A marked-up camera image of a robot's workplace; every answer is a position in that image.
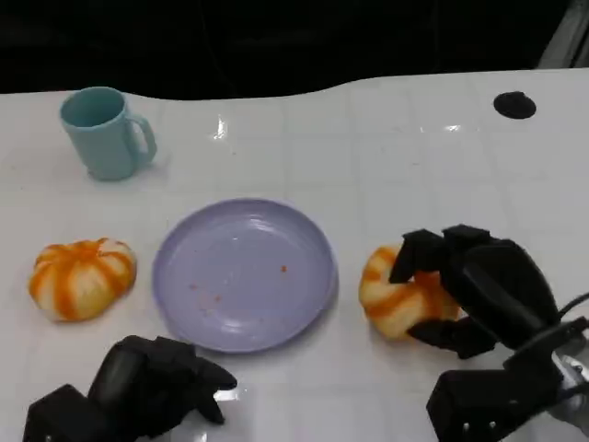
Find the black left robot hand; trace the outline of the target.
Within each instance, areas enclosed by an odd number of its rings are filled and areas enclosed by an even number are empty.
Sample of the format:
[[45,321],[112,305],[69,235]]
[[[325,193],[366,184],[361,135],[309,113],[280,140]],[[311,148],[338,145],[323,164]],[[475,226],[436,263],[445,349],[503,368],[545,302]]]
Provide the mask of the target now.
[[155,438],[192,411],[221,425],[214,394],[232,390],[236,378],[196,355],[193,345],[130,335],[107,352],[87,397],[113,422],[121,441]]

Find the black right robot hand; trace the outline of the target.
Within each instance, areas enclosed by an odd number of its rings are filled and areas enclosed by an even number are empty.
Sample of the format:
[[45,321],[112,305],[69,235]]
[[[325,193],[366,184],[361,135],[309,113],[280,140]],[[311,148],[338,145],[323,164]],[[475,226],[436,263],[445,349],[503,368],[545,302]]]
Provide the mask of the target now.
[[560,323],[549,283],[530,255],[485,229],[456,225],[442,234],[426,229],[405,234],[389,280],[406,283],[419,272],[438,273],[442,288],[466,315],[424,320],[409,334],[461,359],[487,353],[496,343],[516,350]]

